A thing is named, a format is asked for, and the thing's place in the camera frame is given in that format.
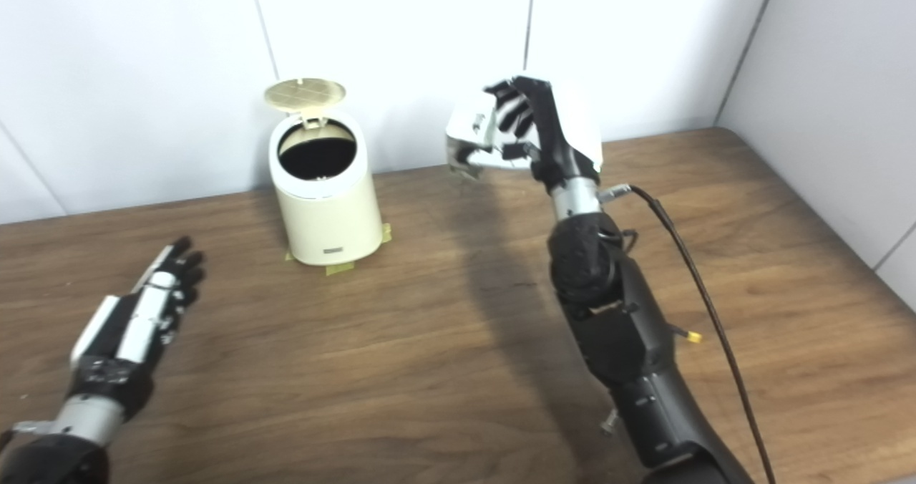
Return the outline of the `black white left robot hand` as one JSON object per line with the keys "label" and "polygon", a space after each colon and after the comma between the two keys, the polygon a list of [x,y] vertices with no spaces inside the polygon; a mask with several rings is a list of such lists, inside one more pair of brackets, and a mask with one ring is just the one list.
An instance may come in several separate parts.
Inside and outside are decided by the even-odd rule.
{"label": "black white left robot hand", "polygon": [[67,399],[102,397],[129,421],[150,402],[155,372],[199,298],[203,252],[183,236],[166,245],[128,294],[107,295],[71,353]]}

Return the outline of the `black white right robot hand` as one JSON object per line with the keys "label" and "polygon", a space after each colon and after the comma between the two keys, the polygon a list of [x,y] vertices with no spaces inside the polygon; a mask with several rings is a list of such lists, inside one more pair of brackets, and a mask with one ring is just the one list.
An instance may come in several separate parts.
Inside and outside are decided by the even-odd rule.
{"label": "black white right robot hand", "polygon": [[570,102],[575,96],[571,89],[539,77],[516,75],[483,90],[495,98],[497,111],[510,109],[500,119],[500,132],[513,132],[520,140],[531,128],[536,129],[540,147],[537,159],[531,162],[531,174],[547,193],[573,178],[600,183],[603,162],[587,155],[596,148],[596,157],[601,158],[600,133],[585,109]]}

